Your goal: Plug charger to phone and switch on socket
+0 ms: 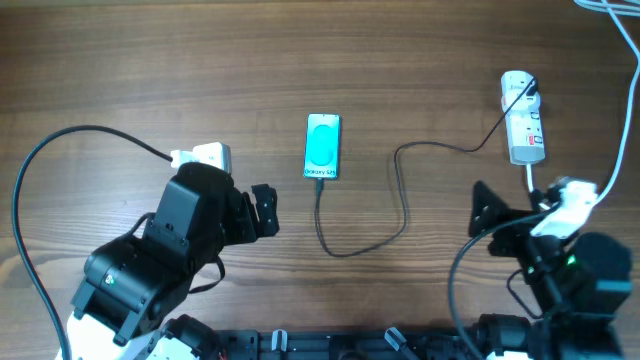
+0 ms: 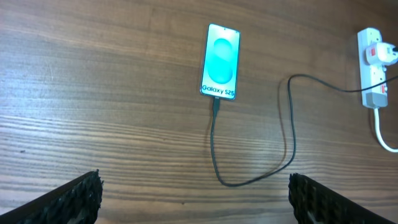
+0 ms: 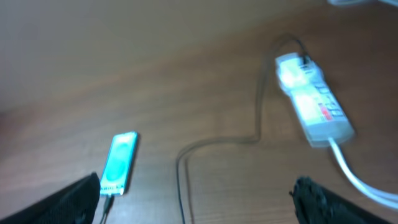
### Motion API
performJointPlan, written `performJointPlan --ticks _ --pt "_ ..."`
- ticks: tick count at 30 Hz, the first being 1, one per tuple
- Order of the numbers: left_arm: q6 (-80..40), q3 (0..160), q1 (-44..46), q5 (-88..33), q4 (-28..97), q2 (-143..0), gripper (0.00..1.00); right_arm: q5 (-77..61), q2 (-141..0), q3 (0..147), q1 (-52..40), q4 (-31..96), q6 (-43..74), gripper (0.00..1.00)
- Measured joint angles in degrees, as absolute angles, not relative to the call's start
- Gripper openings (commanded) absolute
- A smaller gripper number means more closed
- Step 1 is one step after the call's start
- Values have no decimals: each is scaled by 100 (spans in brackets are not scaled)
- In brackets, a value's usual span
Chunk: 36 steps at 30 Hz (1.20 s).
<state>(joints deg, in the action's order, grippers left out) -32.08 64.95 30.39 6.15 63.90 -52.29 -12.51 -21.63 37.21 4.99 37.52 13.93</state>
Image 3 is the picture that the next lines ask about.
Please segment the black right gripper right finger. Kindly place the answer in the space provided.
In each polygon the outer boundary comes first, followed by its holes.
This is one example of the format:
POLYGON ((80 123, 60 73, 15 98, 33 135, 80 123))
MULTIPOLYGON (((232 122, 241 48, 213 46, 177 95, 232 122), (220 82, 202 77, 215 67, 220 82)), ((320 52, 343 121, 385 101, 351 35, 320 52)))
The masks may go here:
POLYGON ((298 178, 289 194, 300 224, 391 224, 309 177, 298 178))

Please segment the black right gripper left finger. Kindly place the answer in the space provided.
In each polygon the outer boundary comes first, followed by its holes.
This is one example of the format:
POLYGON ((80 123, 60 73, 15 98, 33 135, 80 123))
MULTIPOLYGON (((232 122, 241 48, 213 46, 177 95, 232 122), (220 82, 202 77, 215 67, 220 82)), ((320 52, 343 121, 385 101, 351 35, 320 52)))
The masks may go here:
POLYGON ((100 198, 97 173, 1 220, 1 224, 91 224, 100 198))

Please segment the blue screen smartphone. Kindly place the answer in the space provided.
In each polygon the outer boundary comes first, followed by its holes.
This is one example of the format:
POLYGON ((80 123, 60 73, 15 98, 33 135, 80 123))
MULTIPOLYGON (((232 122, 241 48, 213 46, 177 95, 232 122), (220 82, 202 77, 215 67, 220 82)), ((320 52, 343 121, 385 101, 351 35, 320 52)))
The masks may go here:
POLYGON ((123 195, 127 191, 138 140, 135 131, 113 137, 100 180, 100 195, 123 195))

